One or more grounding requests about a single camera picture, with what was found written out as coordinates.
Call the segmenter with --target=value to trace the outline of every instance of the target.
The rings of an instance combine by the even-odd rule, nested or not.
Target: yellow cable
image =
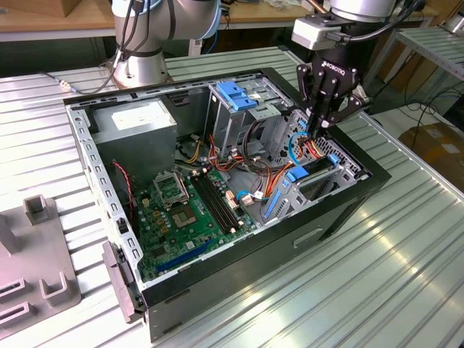
[[[191,159],[187,160],[186,163],[193,163],[193,162],[196,161],[196,159],[198,158],[198,155],[199,155],[199,153],[200,153],[200,146],[201,146],[201,145],[202,145],[202,144],[201,144],[201,141],[199,141],[198,143],[196,143],[195,154],[194,154],[194,156],[193,156]]]
[[[314,143],[314,140],[311,140],[311,145],[313,149],[318,153],[319,156],[323,157],[324,155],[320,153],[319,149],[316,147],[316,144]]]

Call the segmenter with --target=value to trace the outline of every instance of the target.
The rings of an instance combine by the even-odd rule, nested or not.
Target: ram slot
[[[239,227],[235,216],[206,176],[195,178],[192,183],[223,233],[230,233],[232,228]]]
[[[202,183],[204,184],[204,187],[208,190],[210,195],[215,198],[218,207],[224,214],[226,220],[228,221],[229,228],[238,228],[239,223],[237,222],[236,217],[232,214],[231,209],[228,207],[228,205],[224,202],[224,200],[219,196],[218,192],[216,191],[214,185],[211,183],[211,181],[208,179],[207,176],[204,176],[203,178],[200,179]]]

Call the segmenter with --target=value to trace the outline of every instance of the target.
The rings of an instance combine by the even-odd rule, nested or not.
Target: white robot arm
[[[162,83],[168,74],[161,43],[203,39],[220,22],[220,0],[114,0],[119,87]]]

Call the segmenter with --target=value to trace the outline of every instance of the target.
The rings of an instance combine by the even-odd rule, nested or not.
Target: workbench
[[[219,30],[293,27],[295,19],[309,13],[301,6],[276,9],[263,1],[259,4],[235,3],[231,5],[230,20],[221,17]],[[436,15],[436,11],[426,7],[422,12],[412,13],[408,21],[428,26]],[[82,0],[66,18],[17,9],[0,14],[0,42],[114,35],[115,24],[108,0]],[[199,54],[201,45],[196,41],[191,40],[189,55]]]
[[[168,59],[175,80],[274,67],[297,87],[299,60],[271,47]],[[90,90],[99,68],[60,72]],[[61,99],[42,75],[0,80],[0,211],[54,197],[83,299],[0,347],[150,347],[123,320],[102,261],[107,240]],[[458,347],[464,338],[463,194],[367,115],[341,129],[392,178],[331,238],[157,342],[157,347]]]

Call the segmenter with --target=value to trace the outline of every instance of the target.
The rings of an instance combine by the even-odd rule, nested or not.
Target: blue pcie slot
[[[276,203],[277,203],[277,200],[278,198],[281,196],[281,190],[277,190],[277,192],[275,193],[275,196],[272,200],[272,202],[269,204],[269,208],[268,210],[266,211],[266,213],[264,214],[264,217],[267,219],[269,217],[269,215],[271,214],[271,212],[273,211]]]
[[[208,245],[210,245],[213,241],[214,241],[214,239],[210,239],[209,241],[207,241],[203,245],[197,247],[196,249],[190,250],[189,252],[186,252],[185,254],[177,256],[175,259],[169,260],[169,261],[163,263],[162,265],[157,266],[157,271],[162,272],[162,271],[165,271],[165,270],[169,270],[170,268],[173,268],[173,267],[175,267],[177,265],[180,265],[181,263],[183,263],[183,262],[185,262],[185,261],[187,261],[187,260],[189,260],[189,259],[191,259],[191,258],[193,258],[195,256],[203,254],[204,252],[206,252],[206,249],[207,249]]]

